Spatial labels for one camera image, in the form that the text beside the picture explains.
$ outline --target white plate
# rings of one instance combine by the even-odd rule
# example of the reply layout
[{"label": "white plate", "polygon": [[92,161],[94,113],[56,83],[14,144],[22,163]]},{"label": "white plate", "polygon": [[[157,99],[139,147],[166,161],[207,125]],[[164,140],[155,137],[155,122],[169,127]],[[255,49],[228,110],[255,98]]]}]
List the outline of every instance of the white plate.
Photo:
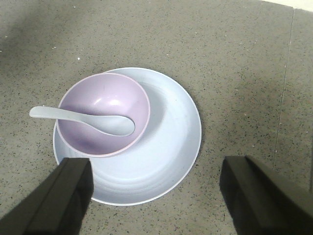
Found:
[{"label": "white plate", "polygon": [[[121,68],[108,72],[135,79],[147,92],[151,117],[142,138],[125,152],[110,158],[90,158],[93,200],[109,205],[136,205],[152,201],[183,180],[199,152],[201,122],[185,89],[170,77],[148,69]],[[83,158],[62,142],[54,128],[56,161]]]}]

